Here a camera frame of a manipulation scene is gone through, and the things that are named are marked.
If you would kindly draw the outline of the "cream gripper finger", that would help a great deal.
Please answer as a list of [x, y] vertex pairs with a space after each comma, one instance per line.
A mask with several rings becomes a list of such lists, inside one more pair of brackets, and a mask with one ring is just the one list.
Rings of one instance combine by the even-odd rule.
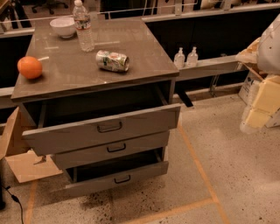
[[245, 123], [252, 128], [261, 128], [270, 119], [270, 115], [260, 110], [251, 109], [245, 119]]
[[277, 112], [280, 108], [279, 75], [270, 76], [261, 82], [252, 107], [270, 116]]

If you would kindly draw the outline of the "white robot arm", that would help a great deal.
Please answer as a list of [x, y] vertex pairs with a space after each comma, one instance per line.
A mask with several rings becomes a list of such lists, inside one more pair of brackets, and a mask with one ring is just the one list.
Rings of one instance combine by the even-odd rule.
[[268, 76], [254, 84], [248, 93], [248, 106], [241, 119], [241, 130], [249, 133], [261, 129], [280, 109], [280, 14], [235, 59], [242, 64], [255, 64]]

